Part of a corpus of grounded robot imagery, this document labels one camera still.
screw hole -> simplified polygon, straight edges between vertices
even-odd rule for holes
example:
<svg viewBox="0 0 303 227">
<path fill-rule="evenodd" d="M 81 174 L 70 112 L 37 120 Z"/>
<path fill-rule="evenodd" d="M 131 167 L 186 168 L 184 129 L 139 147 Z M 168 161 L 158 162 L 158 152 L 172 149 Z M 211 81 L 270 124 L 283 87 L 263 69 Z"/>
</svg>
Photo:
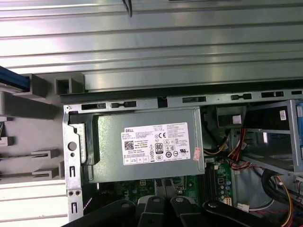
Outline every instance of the screw hole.
<svg viewBox="0 0 303 227">
<path fill-rule="evenodd" d="M 70 142 L 68 145 L 67 145 L 67 148 L 70 150 L 70 151 L 74 151 L 75 149 L 77 149 L 77 144 L 75 142 Z"/>
</svg>

sheet metal panel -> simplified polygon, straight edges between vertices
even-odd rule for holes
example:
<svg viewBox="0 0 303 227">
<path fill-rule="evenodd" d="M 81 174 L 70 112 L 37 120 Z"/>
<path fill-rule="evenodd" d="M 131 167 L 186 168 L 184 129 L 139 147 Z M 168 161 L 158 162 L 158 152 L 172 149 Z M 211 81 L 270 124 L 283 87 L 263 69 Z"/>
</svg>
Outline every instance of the sheet metal panel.
<svg viewBox="0 0 303 227">
<path fill-rule="evenodd" d="M 300 78 L 303 0 L 0 3 L 0 64 L 87 90 Z"/>
</svg>

white connector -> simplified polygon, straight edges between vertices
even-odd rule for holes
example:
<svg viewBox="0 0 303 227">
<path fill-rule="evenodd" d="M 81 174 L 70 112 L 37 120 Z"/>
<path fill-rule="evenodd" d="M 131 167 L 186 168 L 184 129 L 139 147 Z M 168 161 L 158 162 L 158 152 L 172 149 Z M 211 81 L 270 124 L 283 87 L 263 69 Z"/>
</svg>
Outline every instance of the white connector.
<svg viewBox="0 0 303 227">
<path fill-rule="evenodd" d="M 246 205 L 246 204 L 238 203 L 237 208 L 244 211 L 244 212 L 247 212 L 247 213 L 250 211 L 249 205 Z"/>
<path fill-rule="evenodd" d="M 231 197 L 224 198 L 223 203 L 232 206 L 232 199 L 231 199 Z"/>
<path fill-rule="evenodd" d="M 297 181 L 303 182 L 303 178 L 302 178 L 302 177 L 296 176 L 295 179 L 296 179 Z"/>
</svg>

power supply label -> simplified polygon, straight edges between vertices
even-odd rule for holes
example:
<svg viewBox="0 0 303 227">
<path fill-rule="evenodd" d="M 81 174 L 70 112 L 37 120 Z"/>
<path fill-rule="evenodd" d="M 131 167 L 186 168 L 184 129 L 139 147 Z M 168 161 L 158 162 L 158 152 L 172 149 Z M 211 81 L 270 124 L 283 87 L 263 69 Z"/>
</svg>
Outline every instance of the power supply label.
<svg viewBox="0 0 303 227">
<path fill-rule="evenodd" d="M 121 140 L 124 165 L 190 159 L 186 122 L 125 128 Z"/>
</svg>

wire bundle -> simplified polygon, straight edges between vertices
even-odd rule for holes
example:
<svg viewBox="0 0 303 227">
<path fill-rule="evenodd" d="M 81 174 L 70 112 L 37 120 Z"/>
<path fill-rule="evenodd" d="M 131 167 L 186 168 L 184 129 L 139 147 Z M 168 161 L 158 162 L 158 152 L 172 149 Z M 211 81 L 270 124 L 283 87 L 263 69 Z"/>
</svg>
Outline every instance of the wire bundle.
<svg viewBox="0 0 303 227">
<path fill-rule="evenodd" d="M 272 183 L 270 183 L 272 181 L 271 177 L 275 177 L 278 180 L 278 183 L 284 189 L 285 194 L 278 191 L 272 185 Z M 274 171 L 271 171 L 269 169 L 265 169 L 263 174 L 262 174 L 261 183 L 262 183 L 263 190 L 264 190 L 264 192 L 266 193 L 267 196 L 269 196 L 270 198 L 272 198 L 272 199 L 274 199 L 278 202 L 289 205 L 289 212 L 288 212 L 287 218 L 286 218 L 285 222 L 282 224 L 281 227 L 291 226 L 292 221 L 293 221 L 293 212 L 294 212 L 294 210 L 298 210 L 299 212 L 303 212 L 302 204 L 297 202 L 296 200 L 292 199 L 288 189 L 285 187 L 281 178 L 278 176 L 278 173 L 276 173 Z"/>
<path fill-rule="evenodd" d="M 236 162 L 239 162 L 240 160 L 240 153 L 241 153 L 241 148 L 245 139 L 245 134 L 246 134 L 246 129 L 241 129 L 240 131 L 240 141 L 238 146 L 235 147 L 234 150 L 229 153 L 227 157 L 229 157 L 231 160 L 234 160 Z"/>
</svg>

